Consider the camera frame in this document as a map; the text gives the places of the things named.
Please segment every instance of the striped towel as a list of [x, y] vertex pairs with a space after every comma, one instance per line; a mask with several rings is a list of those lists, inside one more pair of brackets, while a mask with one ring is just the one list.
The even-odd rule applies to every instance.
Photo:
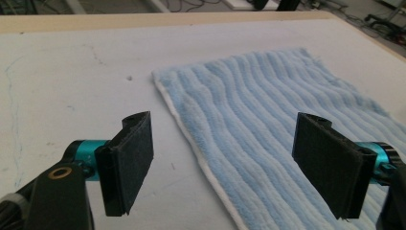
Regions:
[[406, 127], [305, 49], [152, 74], [239, 229], [375, 227], [386, 188], [370, 185], [360, 219], [335, 219], [291, 156], [297, 113], [331, 120], [352, 141], [383, 141], [399, 152], [406, 152]]

